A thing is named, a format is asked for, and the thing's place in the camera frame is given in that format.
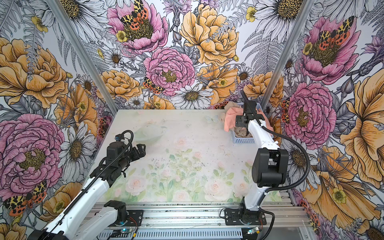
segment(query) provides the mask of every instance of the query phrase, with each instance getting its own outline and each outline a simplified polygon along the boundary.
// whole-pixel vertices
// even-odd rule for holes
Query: floral table mat
[[[257,149],[234,144],[223,130],[225,110],[119,110],[93,170],[115,135],[132,130],[146,156],[132,162],[100,202],[239,202],[252,182]],[[266,201],[281,201],[272,192]]]

